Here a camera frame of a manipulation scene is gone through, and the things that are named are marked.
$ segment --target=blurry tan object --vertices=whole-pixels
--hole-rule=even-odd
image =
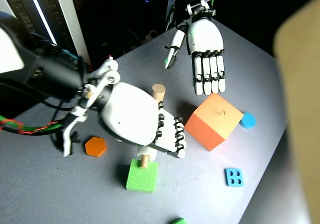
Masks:
[[[282,25],[274,52],[282,69],[294,157],[312,222],[320,224],[320,0]]]

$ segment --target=robotic hand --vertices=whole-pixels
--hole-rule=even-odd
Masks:
[[[167,57],[164,61],[165,68],[171,68],[177,57],[184,37],[187,33],[187,47],[192,55],[194,67],[194,89],[197,95],[210,95],[226,90],[225,67],[222,53],[224,41],[217,26],[212,23],[211,16],[216,11],[210,9],[207,1],[201,0],[199,4],[187,5],[186,10],[192,17],[192,24],[181,25],[174,34]]]
[[[41,128],[19,127],[0,116],[3,130],[23,135],[56,134],[66,157],[72,152],[72,128],[84,122],[91,109],[98,111],[103,127],[118,140],[185,156],[181,118],[174,118],[141,89],[120,82],[119,65],[112,57],[88,74],[80,56],[28,33],[15,18],[0,12],[0,59],[1,84],[65,102],[78,98],[62,120]]]

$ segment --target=green cube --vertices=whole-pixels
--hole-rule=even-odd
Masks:
[[[186,221],[183,218],[179,218],[178,220],[175,220],[171,224],[187,224]]]
[[[134,192],[153,193],[156,190],[158,163],[148,162],[146,169],[140,168],[140,160],[132,159],[126,189]]]

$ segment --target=gray floor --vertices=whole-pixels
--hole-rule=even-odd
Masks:
[[[301,184],[290,154],[287,132],[239,224],[309,224]]]

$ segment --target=orange block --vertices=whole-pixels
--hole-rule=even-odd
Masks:
[[[107,146],[103,138],[93,137],[85,143],[85,152],[89,156],[101,157],[106,150]]]
[[[211,94],[191,115],[184,129],[208,151],[222,143],[244,114],[217,94]]]

